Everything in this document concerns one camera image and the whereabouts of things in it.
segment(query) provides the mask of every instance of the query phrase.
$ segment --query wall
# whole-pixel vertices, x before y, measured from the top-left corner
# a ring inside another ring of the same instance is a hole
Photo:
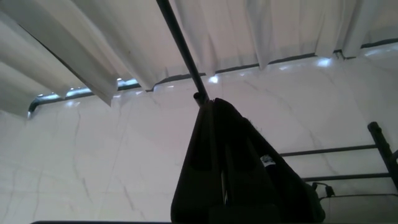
[[[391,44],[352,60],[314,57],[203,81],[211,98],[235,105],[279,152],[373,144],[371,121],[396,150],[397,59]],[[170,220],[198,112],[194,92],[182,80],[153,93],[121,92],[112,107],[92,96],[43,105],[28,121],[1,113],[0,223]],[[302,177],[386,172],[375,149],[286,161]],[[396,193],[388,178],[329,184],[337,195]],[[349,213],[336,215],[333,203],[323,202],[327,222]],[[397,200],[381,204],[392,209]]]

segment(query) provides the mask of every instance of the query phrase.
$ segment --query curtain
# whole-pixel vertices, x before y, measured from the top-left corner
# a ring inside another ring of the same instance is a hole
[[[344,44],[357,2],[170,0],[207,75],[305,54],[330,57]],[[364,43],[398,37],[391,22],[397,4],[381,4]],[[80,86],[111,105],[119,79],[150,90],[188,73],[155,0],[2,0],[0,10],[0,85],[8,86],[0,90],[0,110],[23,115],[36,95],[64,97]]]

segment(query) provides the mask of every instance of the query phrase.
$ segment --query curtain fold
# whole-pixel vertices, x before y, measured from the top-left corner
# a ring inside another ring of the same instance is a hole
[[[331,57],[356,10],[356,0],[169,1],[207,75],[305,54]],[[364,43],[398,37],[398,4],[381,4]],[[1,0],[0,10],[1,110],[23,115],[38,94],[64,97],[83,86],[111,105],[120,78],[150,90],[188,73],[155,0]]]

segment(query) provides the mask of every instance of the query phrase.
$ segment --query black pole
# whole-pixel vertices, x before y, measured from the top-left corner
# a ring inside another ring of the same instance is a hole
[[[381,157],[383,158],[388,173],[390,173],[392,181],[396,189],[398,190],[398,164],[396,159],[394,160],[396,154],[393,154],[391,152],[390,145],[384,138],[381,128],[379,127],[377,122],[370,123],[368,125],[368,129],[372,134],[372,138],[377,146],[377,149],[380,152]]]
[[[173,9],[169,3],[169,0],[156,0],[156,2],[162,11],[163,17],[173,35],[174,41],[177,44],[182,58],[184,59],[185,65],[192,76],[193,82],[197,86],[198,93],[194,95],[194,99],[198,105],[201,106],[208,101],[209,96],[207,95],[206,88],[201,81],[198,69],[192,59],[191,53],[189,52],[188,45],[181,32],[180,26],[178,25],[177,19],[175,18]]]

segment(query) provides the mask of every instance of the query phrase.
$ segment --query hanging black garment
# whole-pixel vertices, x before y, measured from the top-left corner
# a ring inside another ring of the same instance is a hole
[[[173,222],[324,218],[317,193],[230,103],[216,98],[201,106],[172,202]]]

